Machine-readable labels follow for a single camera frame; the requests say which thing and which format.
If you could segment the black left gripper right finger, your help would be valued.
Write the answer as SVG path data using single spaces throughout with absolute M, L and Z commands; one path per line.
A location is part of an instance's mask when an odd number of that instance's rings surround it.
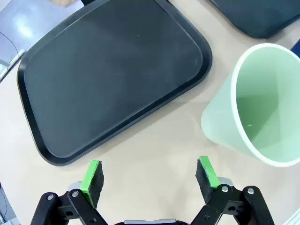
M 193 219 L 193 225 L 216 225 L 223 215 L 232 215 L 239 225 L 273 225 L 274 221 L 260 189 L 243 190 L 220 183 L 207 156 L 197 160 L 196 179 L 205 205 Z

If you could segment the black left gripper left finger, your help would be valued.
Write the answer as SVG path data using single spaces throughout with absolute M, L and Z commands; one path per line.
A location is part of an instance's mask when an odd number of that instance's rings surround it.
M 64 195 L 44 193 L 33 215 L 32 225 L 67 225 L 79 219 L 83 225 L 104 225 L 105 220 L 97 211 L 104 185 L 102 162 L 92 160 L 79 188 Z

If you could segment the person's bare hand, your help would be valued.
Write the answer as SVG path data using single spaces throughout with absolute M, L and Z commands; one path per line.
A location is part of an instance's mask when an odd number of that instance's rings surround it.
M 50 2 L 59 6 L 68 7 L 71 4 L 75 3 L 76 0 L 50 0 Z

